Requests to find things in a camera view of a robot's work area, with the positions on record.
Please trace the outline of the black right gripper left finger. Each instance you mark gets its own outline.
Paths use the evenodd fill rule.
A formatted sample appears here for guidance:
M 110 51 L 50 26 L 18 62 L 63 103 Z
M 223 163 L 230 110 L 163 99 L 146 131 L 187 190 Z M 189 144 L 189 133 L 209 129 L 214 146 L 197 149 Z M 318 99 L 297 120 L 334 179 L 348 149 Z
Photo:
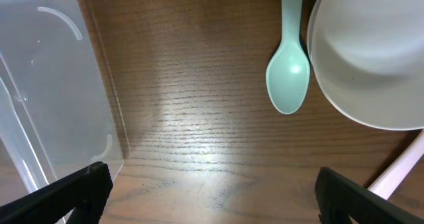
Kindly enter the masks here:
M 109 167 L 95 162 L 27 196 L 1 206 L 1 224 L 98 224 L 113 188 Z

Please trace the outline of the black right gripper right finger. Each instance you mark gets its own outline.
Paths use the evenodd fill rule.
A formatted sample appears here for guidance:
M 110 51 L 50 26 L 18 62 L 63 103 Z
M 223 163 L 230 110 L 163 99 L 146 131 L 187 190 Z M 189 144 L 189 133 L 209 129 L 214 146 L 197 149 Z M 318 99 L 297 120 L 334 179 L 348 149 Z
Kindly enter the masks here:
M 373 194 L 328 167 L 315 182 L 321 224 L 423 224 L 423 220 Z

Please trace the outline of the pink plastic fork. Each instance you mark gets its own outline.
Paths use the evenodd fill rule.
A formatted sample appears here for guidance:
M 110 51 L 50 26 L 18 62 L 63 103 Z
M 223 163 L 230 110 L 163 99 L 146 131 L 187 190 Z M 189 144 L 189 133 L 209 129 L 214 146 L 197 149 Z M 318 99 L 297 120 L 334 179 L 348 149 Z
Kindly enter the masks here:
M 423 156 L 423 131 L 368 187 L 368 191 L 387 200 Z

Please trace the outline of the clear plastic container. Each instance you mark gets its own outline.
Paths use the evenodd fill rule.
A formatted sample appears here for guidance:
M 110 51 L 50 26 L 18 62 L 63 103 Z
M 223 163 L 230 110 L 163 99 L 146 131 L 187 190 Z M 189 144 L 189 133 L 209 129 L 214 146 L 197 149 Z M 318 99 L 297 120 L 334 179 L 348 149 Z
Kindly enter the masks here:
M 1 204 L 94 162 L 124 162 L 89 0 L 1 0 Z

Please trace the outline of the mint green plastic spoon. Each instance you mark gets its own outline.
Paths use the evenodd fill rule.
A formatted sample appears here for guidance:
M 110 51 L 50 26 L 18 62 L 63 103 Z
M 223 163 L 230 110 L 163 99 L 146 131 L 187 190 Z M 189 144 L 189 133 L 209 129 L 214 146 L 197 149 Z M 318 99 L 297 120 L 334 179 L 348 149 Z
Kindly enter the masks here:
M 302 105 L 310 79 L 309 60 L 301 46 L 303 0 L 282 1 L 282 38 L 268 63 L 266 87 L 273 106 L 285 115 Z

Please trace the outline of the white plastic bowl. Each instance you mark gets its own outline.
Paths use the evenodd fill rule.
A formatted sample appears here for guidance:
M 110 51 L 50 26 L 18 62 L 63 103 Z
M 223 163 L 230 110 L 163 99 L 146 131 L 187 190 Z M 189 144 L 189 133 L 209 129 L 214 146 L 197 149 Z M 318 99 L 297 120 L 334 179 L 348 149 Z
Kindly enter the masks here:
M 423 127 L 423 0 L 317 0 L 307 49 L 322 92 L 369 127 Z

